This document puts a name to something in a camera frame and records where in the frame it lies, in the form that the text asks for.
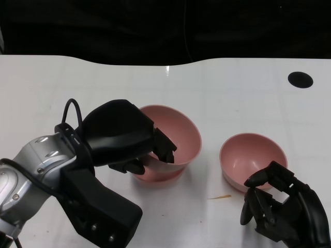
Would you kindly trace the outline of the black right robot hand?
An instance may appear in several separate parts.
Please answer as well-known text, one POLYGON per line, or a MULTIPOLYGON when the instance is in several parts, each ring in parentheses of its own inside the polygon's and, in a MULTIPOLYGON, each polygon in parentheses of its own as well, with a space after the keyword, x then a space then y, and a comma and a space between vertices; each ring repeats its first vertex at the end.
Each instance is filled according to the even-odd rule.
POLYGON ((240 224, 256 222, 256 232, 287 247, 330 247, 329 223, 316 192, 272 161, 244 183, 248 190, 240 224))

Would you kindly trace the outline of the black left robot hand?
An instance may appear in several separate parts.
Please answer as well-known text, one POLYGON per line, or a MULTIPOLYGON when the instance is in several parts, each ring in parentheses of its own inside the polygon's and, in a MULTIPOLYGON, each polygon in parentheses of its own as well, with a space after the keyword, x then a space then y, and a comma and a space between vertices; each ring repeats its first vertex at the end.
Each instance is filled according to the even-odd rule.
POLYGON ((174 163, 177 147, 139 108, 128 100, 112 100, 90 112, 82 122, 81 140, 94 166, 108 165, 121 173, 143 175, 142 158, 154 153, 174 163))

